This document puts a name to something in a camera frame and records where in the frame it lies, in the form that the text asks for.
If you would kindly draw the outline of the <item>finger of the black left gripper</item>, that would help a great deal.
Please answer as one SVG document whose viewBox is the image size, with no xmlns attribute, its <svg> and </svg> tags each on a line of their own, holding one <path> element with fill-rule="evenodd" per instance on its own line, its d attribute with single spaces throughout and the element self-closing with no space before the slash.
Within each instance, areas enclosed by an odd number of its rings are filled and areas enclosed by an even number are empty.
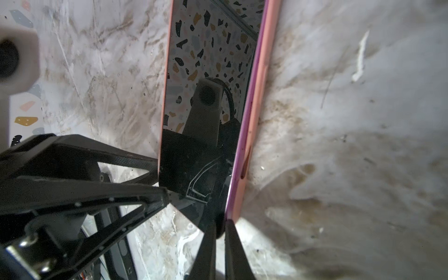
<svg viewBox="0 0 448 280">
<path fill-rule="evenodd" d="M 127 152 L 78 134 L 34 135 L 1 153 L 1 180 L 19 176 L 99 181 L 99 163 L 146 170 L 128 181 L 158 182 L 158 160 Z"/>
<path fill-rule="evenodd" d="M 1 183 L 1 211 L 107 210 L 134 205 L 135 209 L 101 231 L 105 254 L 135 228 L 164 209 L 168 192 L 146 184 L 101 183 L 21 176 Z"/>
</svg>

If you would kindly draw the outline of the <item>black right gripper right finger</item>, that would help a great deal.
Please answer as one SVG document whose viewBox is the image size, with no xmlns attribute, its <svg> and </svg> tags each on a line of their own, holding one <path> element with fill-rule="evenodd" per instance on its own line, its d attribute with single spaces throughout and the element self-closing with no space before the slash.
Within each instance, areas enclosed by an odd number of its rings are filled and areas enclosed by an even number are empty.
<svg viewBox="0 0 448 280">
<path fill-rule="evenodd" d="M 225 223 L 225 279 L 256 280 L 232 220 Z"/>
</svg>

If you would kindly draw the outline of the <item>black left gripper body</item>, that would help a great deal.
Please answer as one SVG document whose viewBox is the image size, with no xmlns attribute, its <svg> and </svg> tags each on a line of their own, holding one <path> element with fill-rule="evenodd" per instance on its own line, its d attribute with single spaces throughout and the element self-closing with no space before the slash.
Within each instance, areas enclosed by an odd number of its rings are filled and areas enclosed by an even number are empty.
<svg viewBox="0 0 448 280">
<path fill-rule="evenodd" d="M 86 217 L 99 210 L 1 211 L 3 280 L 73 280 L 104 252 L 101 231 L 86 236 Z"/>
</svg>

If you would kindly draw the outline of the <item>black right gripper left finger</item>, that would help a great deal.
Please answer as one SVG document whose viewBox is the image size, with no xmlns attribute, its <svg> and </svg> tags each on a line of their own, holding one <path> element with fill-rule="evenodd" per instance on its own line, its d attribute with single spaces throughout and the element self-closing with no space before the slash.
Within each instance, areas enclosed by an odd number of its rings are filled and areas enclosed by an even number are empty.
<svg viewBox="0 0 448 280">
<path fill-rule="evenodd" d="M 217 229 L 212 224 L 204 233 L 188 280 L 215 280 Z"/>
</svg>

